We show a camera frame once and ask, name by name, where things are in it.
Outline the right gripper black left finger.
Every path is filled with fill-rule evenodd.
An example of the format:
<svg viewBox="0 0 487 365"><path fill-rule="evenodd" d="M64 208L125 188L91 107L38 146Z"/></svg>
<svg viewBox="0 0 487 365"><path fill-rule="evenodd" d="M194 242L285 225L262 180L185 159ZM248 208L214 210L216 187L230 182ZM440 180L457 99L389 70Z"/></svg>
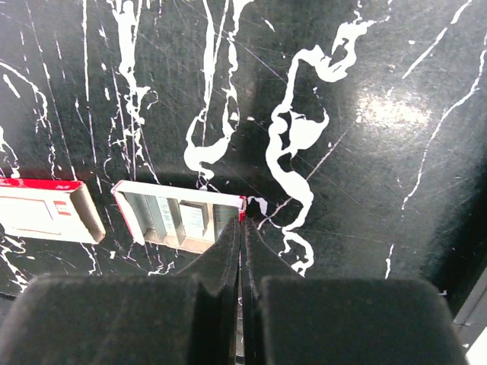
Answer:
<svg viewBox="0 0 487 365"><path fill-rule="evenodd" d="M233 364L240 223L175 275L39 276L1 327L3 364Z"/></svg>

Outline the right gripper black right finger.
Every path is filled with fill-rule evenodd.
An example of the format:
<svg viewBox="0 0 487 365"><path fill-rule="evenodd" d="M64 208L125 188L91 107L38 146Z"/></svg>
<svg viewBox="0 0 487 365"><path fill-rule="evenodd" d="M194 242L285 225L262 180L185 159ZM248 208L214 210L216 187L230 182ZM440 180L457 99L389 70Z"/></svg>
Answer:
<svg viewBox="0 0 487 365"><path fill-rule="evenodd" d="M241 224L248 364L464 364L446 301L426 281L297 274Z"/></svg>

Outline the silver staple strips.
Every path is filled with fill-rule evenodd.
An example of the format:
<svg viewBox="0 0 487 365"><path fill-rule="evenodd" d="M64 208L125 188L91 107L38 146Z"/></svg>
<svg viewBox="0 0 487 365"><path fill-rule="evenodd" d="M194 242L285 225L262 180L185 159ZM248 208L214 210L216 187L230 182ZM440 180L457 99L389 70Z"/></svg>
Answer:
<svg viewBox="0 0 487 365"><path fill-rule="evenodd" d="M225 226L246 214L247 199L206 190L120 180L112 189L133 241L202 254Z"/></svg>

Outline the red white staple box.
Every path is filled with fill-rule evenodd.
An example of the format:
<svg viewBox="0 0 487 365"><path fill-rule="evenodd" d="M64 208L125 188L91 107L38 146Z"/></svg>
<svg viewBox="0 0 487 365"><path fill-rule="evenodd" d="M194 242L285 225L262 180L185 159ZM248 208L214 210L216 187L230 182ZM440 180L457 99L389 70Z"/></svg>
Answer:
<svg viewBox="0 0 487 365"><path fill-rule="evenodd" d="M94 245L106 235L82 181L2 178L1 227L11 236Z"/></svg>

